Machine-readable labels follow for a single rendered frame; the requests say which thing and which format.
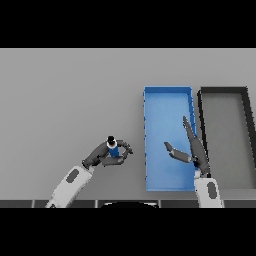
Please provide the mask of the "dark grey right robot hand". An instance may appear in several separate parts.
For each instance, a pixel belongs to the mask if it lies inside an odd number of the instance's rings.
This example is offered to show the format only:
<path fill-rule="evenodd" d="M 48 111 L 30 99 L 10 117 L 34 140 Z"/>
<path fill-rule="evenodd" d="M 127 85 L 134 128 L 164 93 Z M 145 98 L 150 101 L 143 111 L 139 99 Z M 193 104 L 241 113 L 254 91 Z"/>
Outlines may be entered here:
<path fill-rule="evenodd" d="M 183 117 L 183 127 L 186 130 L 186 134 L 190 143 L 190 152 L 187 154 L 176 148 L 173 148 L 169 142 L 165 142 L 164 145 L 169 155 L 184 163 L 192 162 L 195 168 L 198 168 L 201 175 L 205 175 L 207 178 L 211 177 L 211 170 L 209 161 L 206 155 L 206 150 L 200 139 L 193 133 L 189 121 L 186 117 Z"/>

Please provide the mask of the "blue rectangular bin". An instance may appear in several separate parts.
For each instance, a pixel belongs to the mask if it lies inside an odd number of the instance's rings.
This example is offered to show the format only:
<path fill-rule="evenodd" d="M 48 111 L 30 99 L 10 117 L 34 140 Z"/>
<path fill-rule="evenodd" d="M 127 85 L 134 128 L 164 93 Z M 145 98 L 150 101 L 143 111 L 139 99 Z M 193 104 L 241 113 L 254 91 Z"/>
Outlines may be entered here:
<path fill-rule="evenodd" d="M 143 97 L 146 190 L 192 192 L 194 165 L 171 158 L 164 145 L 168 142 L 174 149 L 191 154 L 183 117 L 196 133 L 192 88 L 145 86 Z"/>

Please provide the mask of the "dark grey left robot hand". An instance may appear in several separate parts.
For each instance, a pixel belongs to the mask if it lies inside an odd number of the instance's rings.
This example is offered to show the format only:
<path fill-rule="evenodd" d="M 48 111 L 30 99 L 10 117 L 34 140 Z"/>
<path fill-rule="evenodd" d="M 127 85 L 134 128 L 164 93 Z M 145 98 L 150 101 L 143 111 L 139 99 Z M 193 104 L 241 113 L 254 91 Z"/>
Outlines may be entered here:
<path fill-rule="evenodd" d="M 118 144 L 119 156 L 111 157 L 107 147 L 107 140 L 97 146 L 92 153 L 82 161 L 84 168 L 96 167 L 99 164 L 106 166 L 122 165 L 129 154 L 132 154 L 132 148 L 123 140 L 116 140 Z"/>

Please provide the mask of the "dark grey rectangular bin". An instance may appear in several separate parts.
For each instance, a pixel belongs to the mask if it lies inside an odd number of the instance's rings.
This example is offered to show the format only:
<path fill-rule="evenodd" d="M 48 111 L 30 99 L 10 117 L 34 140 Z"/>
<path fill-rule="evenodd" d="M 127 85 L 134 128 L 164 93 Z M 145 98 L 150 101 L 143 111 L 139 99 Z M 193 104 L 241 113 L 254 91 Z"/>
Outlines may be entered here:
<path fill-rule="evenodd" d="M 256 189 L 256 130 L 248 88 L 201 87 L 204 147 L 220 189 Z"/>

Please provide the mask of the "blue pipe with dark end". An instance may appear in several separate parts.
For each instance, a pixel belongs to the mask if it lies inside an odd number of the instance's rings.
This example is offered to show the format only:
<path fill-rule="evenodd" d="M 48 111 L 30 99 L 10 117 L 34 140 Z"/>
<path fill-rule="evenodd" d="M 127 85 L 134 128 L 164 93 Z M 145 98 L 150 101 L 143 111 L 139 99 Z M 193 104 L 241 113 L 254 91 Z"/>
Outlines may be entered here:
<path fill-rule="evenodd" d="M 119 156 L 118 144 L 113 136 L 107 138 L 107 147 L 111 157 Z"/>

